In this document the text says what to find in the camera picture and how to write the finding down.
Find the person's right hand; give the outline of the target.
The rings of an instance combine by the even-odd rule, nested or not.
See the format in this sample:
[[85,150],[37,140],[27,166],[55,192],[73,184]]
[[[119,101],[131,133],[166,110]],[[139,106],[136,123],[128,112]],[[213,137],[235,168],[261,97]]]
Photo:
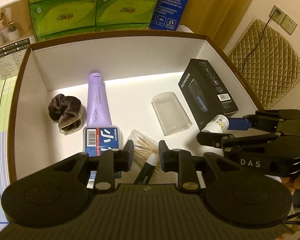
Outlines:
[[291,195],[293,195],[296,190],[300,190],[300,176],[298,176],[296,179],[288,177],[281,177],[280,179],[282,184],[289,189]]

